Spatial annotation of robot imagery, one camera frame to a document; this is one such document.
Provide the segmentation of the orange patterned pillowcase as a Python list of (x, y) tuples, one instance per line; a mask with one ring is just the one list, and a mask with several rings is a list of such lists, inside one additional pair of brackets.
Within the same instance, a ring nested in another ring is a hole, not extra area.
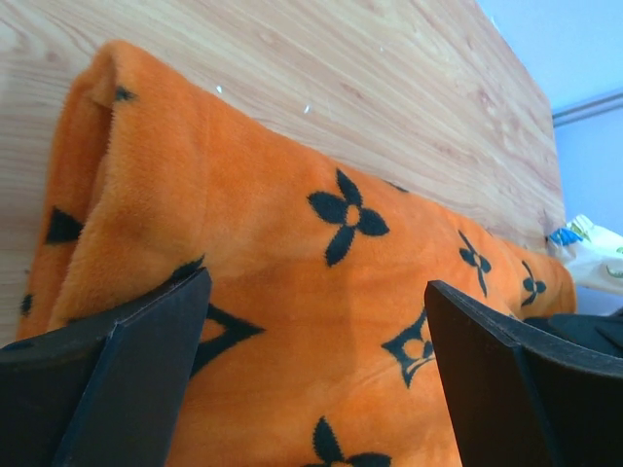
[(198, 268), (212, 292), (171, 466), (457, 466), (426, 284), (521, 319), (576, 309), (555, 259), (110, 42), (58, 120), (18, 338)]

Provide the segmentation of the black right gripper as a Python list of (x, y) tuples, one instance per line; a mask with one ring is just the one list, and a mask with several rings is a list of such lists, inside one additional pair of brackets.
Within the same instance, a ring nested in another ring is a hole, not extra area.
[(526, 324), (602, 354), (622, 357), (622, 309), (611, 315), (562, 314), (531, 317)]

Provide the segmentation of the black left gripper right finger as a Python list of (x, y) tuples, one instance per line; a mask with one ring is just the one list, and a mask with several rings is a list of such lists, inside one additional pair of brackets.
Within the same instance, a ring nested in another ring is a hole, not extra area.
[(465, 466), (619, 466), (622, 357), (503, 315), (442, 281), (424, 294)]

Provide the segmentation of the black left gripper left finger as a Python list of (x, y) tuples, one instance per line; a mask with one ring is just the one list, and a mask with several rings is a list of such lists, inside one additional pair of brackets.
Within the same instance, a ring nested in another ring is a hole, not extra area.
[(199, 269), (2, 347), (2, 465), (164, 465), (210, 289)]

